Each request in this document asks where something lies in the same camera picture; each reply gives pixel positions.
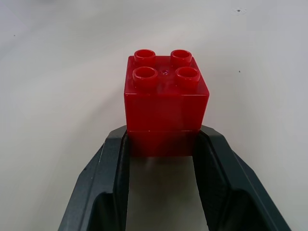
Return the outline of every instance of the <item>red lego duplo brick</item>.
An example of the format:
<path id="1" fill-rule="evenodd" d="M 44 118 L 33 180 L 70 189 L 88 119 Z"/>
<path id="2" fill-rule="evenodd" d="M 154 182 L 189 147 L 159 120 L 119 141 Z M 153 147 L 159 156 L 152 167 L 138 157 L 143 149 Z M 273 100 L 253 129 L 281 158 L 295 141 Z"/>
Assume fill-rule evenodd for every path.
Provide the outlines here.
<path id="1" fill-rule="evenodd" d="M 128 58 L 124 90 L 133 155 L 191 155 L 209 91 L 192 54 L 156 56 L 139 50 Z"/>

